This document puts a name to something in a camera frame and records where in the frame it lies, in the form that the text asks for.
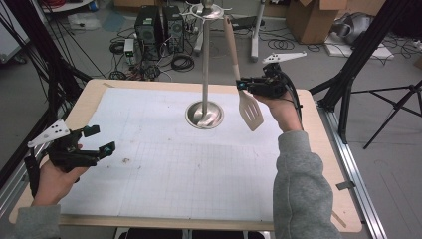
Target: sleeve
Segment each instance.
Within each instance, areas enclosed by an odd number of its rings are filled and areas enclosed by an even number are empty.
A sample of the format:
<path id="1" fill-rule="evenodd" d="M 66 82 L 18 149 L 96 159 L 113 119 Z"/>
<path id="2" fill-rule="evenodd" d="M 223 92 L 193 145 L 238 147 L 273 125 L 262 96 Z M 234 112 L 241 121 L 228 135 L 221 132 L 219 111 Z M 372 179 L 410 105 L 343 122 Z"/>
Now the sleeve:
<path id="1" fill-rule="evenodd" d="M 19 209 L 15 225 L 17 239 L 56 239 L 59 230 L 60 205 L 33 206 Z"/>
<path id="2" fill-rule="evenodd" d="M 273 191 L 276 238 L 341 238 L 330 220 L 332 191 L 322 175 L 321 159 L 311 152 L 308 134 L 283 133 L 279 149 Z"/>

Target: wooden spatula handle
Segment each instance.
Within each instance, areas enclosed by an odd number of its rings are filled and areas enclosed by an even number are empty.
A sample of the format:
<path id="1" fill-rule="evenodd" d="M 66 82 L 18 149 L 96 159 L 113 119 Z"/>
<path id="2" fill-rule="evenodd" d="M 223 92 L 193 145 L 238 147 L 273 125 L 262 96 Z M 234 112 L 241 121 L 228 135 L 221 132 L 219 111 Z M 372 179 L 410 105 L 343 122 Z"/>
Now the wooden spatula handle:
<path id="1" fill-rule="evenodd" d="M 237 59 L 235 34 L 233 33 L 232 22 L 229 17 L 224 16 L 224 33 L 226 34 L 227 45 L 229 45 L 230 56 L 233 62 L 233 71 L 235 73 L 236 80 L 240 80 L 239 73 L 239 62 Z"/>

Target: human hand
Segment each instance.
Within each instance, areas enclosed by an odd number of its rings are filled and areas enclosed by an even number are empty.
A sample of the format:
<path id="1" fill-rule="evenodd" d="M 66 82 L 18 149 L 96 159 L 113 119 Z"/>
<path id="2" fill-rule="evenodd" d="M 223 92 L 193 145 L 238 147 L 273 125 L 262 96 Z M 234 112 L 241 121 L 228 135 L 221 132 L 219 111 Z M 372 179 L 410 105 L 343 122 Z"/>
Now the human hand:
<path id="1" fill-rule="evenodd" d="M 258 95 L 254 95 L 254 98 L 268 106 L 271 115 L 283 132 L 303 130 L 301 120 L 289 92 L 285 92 L 279 99 L 269 99 Z"/>
<path id="2" fill-rule="evenodd" d="M 87 170 L 87 167 L 75 167 L 66 173 L 48 160 L 41 167 L 39 187 L 32 206 L 56 205 L 68 195 L 75 181 Z"/>

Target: metal rail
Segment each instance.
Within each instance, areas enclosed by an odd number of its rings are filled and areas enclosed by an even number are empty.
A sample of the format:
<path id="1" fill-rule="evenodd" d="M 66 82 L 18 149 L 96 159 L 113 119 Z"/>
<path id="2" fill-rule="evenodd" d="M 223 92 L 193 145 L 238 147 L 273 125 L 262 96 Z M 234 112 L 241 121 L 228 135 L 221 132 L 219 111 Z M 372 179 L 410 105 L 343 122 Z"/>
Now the metal rail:
<path id="1" fill-rule="evenodd" d="M 348 180 L 352 181 L 355 184 L 353 189 L 350 189 L 354 192 L 356 199 L 360 205 L 361 212 L 365 218 L 366 225 L 374 239 L 386 239 L 384 228 L 381 224 L 381 220 L 376 213 L 375 207 L 370 199 L 369 193 L 366 190 L 365 183 L 360 175 L 359 168 L 356 165 L 356 161 L 351 153 L 350 147 L 348 144 L 342 142 L 341 136 L 339 135 L 338 129 L 338 119 L 335 113 L 327 112 L 323 108 L 318 108 L 319 115 L 325 117 L 327 123 L 329 124 L 329 131 L 334 139 L 334 143 L 337 146 L 337 151 L 340 155 L 343 168 L 347 173 Z"/>

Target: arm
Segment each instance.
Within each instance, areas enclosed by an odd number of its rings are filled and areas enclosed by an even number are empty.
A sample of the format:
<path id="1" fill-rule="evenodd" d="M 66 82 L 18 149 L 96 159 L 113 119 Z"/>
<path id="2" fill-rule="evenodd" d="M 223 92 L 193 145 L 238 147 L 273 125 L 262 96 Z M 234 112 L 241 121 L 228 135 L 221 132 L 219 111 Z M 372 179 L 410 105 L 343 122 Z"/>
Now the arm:
<path id="1" fill-rule="evenodd" d="M 330 221 L 332 191 L 322 161 L 311 152 L 290 94 L 277 100 L 254 97 L 269 107 L 283 131 L 273 189 L 276 238 L 341 238 Z"/>
<path id="2" fill-rule="evenodd" d="M 59 201 L 71 190 L 74 182 L 87 171 L 86 167 L 76 167 L 69 173 L 47 161 L 40 170 L 38 192 L 31 207 L 19 209 L 15 225 L 19 239 L 59 238 Z"/>

